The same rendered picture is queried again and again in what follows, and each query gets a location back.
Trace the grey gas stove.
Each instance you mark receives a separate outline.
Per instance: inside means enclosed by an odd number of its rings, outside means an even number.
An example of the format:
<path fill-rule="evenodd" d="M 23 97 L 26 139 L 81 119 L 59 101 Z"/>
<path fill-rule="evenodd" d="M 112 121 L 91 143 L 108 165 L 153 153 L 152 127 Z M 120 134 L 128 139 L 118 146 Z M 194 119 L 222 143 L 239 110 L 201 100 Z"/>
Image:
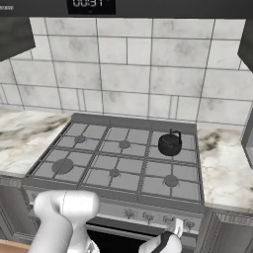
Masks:
<path fill-rule="evenodd" d="M 178 130 L 182 150 L 165 156 L 162 134 Z M 184 253 L 193 253 L 205 212 L 197 128 L 193 124 L 75 114 L 22 180 L 31 200 L 49 190 L 85 190 L 100 198 L 100 210 L 87 224 L 158 235 L 169 224 L 184 225 Z M 132 209 L 127 219 L 124 210 Z M 142 217 L 152 213 L 148 224 Z"/>

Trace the black kettle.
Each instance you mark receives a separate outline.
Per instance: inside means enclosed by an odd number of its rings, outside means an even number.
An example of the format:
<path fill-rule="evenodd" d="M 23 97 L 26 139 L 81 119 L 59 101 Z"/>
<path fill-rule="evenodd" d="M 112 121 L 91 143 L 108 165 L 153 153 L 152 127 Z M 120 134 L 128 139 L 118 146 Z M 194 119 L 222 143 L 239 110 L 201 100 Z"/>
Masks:
<path fill-rule="evenodd" d="M 176 156 L 182 150 L 182 135 L 178 130 L 170 129 L 158 139 L 158 150 L 165 156 Z"/>

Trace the black oven door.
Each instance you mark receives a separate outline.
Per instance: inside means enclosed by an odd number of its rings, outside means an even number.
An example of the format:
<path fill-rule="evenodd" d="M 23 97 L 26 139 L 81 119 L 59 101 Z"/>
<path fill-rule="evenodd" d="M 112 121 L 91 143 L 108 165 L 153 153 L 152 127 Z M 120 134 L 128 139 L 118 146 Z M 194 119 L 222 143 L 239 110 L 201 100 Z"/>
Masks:
<path fill-rule="evenodd" d="M 159 245 L 160 238 L 156 236 L 147 240 L 121 237 L 114 234 L 101 233 L 88 229 L 91 239 L 98 245 L 100 253 L 138 253 L 139 248 L 146 242 Z"/>

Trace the grey fridge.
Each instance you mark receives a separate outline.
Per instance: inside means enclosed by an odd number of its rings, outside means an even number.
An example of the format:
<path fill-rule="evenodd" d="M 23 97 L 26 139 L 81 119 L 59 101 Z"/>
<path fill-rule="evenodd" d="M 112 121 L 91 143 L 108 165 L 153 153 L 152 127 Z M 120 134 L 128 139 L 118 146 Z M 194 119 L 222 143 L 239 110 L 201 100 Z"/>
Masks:
<path fill-rule="evenodd" d="M 242 134 L 241 145 L 249 166 L 253 170 L 253 107 L 250 110 L 249 117 Z"/>

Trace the black microwave oven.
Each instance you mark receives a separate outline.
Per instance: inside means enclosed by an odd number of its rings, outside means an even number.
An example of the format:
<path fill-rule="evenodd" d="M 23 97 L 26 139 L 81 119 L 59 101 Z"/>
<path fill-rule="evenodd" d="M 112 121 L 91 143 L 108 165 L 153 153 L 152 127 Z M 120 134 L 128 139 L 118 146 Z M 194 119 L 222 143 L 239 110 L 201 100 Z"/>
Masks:
<path fill-rule="evenodd" d="M 0 17 L 251 19 L 253 0 L 0 0 Z"/>

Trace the grey base cupboard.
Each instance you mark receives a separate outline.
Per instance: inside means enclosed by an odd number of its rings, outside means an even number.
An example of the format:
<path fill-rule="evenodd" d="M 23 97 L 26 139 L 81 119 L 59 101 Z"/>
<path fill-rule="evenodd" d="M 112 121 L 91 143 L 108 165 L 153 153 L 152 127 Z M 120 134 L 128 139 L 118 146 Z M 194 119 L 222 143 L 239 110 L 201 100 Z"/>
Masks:
<path fill-rule="evenodd" d="M 7 239 L 32 243 L 40 226 L 32 209 L 22 179 L 0 175 L 0 227 Z"/>
<path fill-rule="evenodd" d="M 253 253 L 253 213 L 206 208 L 194 253 Z"/>

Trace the dark grey wall cupboard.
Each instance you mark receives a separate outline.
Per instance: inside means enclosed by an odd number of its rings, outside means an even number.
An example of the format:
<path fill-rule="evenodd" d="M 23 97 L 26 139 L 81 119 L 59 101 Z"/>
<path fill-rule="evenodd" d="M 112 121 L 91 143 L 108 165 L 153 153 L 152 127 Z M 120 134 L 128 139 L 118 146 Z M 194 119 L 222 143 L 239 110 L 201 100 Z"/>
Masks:
<path fill-rule="evenodd" d="M 237 55 L 253 73 L 253 20 L 246 20 Z"/>
<path fill-rule="evenodd" d="M 0 18 L 0 62 L 35 46 L 32 26 L 28 18 Z"/>

